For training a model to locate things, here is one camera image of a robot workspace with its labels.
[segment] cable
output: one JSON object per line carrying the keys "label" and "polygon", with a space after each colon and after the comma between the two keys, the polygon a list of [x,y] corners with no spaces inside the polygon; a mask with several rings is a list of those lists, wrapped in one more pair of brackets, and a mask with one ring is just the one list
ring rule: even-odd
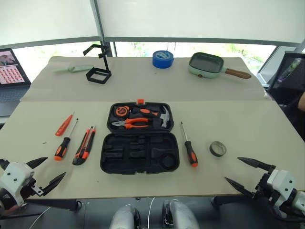
{"label": "cable", "polygon": [[154,201],[155,198],[156,197],[152,198],[151,205],[149,206],[148,219],[147,219],[147,229],[149,229],[149,216],[151,214],[152,204],[153,204],[153,201]]}
{"label": "cable", "polygon": [[29,227],[29,229],[31,229],[33,226],[34,226],[34,224],[36,223],[36,221],[40,218],[40,216],[42,216],[47,210],[49,210],[51,207],[48,207],[44,212],[42,212],[38,217],[37,217],[37,219],[35,219],[35,221],[32,223],[32,225]]}

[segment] laptop keyboard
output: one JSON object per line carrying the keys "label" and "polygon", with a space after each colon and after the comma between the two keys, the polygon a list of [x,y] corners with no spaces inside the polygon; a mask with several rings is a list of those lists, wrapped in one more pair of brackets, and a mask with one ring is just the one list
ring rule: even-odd
{"label": "laptop keyboard", "polygon": [[27,90],[28,88],[0,90],[0,102],[19,101],[26,94]]}

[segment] blue tape roll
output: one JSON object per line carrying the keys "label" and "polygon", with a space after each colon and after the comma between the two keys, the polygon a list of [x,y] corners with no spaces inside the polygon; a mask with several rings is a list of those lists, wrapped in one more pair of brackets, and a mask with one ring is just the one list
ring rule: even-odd
{"label": "blue tape roll", "polygon": [[152,64],[157,68],[169,68],[173,64],[173,54],[165,50],[156,51],[152,55]]}

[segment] screwdriver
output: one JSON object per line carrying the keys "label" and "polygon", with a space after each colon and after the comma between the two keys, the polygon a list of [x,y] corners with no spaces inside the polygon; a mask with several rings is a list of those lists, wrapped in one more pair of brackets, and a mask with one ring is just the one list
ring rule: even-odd
{"label": "screwdriver", "polygon": [[75,128],[77,122],[78,122],[78,118],[76,119],[75,124],[74,124],[74,126],[72,127],[72,129],[71,129],[71,131],[70,131],[70,133],[69,133],[69,136],[68,136],[68,137],[65,137],[65,138],[63,139],[62,144],[61,144],[61,145],[58,147],[58,149],[56,150],[56,153],[55,153],[55,156],[54,156],[54,159],[55,159],[56,161],[61,161],[61,160],[63,159],[63,157],[65,156],[65,154],[66,154],[66,152],[67,152],[67,149],[68,149],[69,142],[70,142],[70,140],[71,140],[71,139],[70,139],[71,134],[72,134],[72,132],[73,132],[73,130],[74,130],[74,128]]}
{"label": "screwdriver", "polygon": [[197,160],[197,156],[192,148],[192,143],[191,141],[189,141],[187,139],[187,136],[186,136],[186,133],[185,133],[185,130],[184,130],[184,127],[183,127],[183,123],[181,122],[181,126],[182,126],[182,130],[183,130],[183,133],[184,133],[184,137],[185,137],[185,147],[186,147],[186,151],[187,151],[187,155],[188,155],[188,158],[189,158],[189,161],[190,161],[190,164],[191,166],[193,167],[197,167],[198,166],[198,160]]}

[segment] orange-handled pliers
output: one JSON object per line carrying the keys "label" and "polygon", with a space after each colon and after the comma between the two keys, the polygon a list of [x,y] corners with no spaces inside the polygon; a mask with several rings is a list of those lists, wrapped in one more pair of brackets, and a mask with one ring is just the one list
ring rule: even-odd
{"label": "orange-handled pliers", "polygon": [[127,118],[125,121],[118,121],[112,123],[112,125],[115,126],[124,126],[126,129],[131,129],[131,128],[143,128],[143,127],[148,127],[148,125],[132,125],[133,123],[147,123],[149,122],[148,118]]}

